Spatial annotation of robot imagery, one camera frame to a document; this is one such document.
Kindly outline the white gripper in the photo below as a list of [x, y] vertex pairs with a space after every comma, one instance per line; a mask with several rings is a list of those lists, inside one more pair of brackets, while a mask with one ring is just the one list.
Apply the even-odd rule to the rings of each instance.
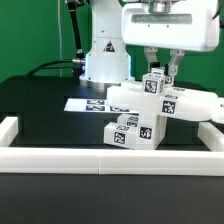
[[171, 50], [166, 74], [176, 76], [187, 51], [213, 51], [219, 44], [219, 0], [125, 0], [125, 44], [144, 46], [148, 69], [159, 66], [157, 48]]

